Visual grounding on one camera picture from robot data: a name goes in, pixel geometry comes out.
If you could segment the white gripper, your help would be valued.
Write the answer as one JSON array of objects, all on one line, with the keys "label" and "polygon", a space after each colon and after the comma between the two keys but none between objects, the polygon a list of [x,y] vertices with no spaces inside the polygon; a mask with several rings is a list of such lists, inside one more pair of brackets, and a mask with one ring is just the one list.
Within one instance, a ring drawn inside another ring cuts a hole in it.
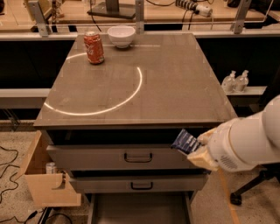
[{"label": "white gripper", "polygon": [[224,122],[217,129],[212,128],[200,134],[198,141],[204,146],[190,153],[187,159],[194,165],[209,171],[216,172],[220,167],[227,172],[237,172],[240,160],[235,155],[229,139],[234,122],[235,120]]}]

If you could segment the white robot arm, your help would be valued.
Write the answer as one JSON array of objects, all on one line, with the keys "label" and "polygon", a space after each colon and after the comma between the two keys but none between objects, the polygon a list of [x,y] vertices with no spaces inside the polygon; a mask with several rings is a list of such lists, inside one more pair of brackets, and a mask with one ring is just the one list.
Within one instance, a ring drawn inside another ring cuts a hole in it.
[{"label": "white robot arm", "polygon": [[211,171],[250,171],[280,162],[280,96],[263,111],[235,118],[199,136],[202,146],[187,159]]}]

